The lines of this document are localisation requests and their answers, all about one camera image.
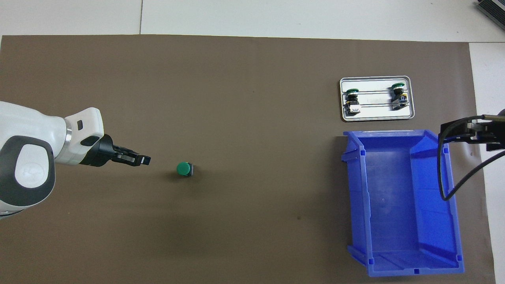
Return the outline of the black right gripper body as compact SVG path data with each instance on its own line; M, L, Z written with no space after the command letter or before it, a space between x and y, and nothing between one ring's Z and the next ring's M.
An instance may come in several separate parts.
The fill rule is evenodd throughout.
M491 121L487 130L494 136L494 141L487 144L486 151L505 149L505 123L503 121Z

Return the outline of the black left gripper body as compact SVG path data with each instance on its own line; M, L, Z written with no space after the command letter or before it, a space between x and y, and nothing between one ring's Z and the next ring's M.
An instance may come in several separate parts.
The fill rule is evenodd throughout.
M87 152L81 161L82 165L101 167L114 158L115 150L112 146L112 137L104 134L92 148Z

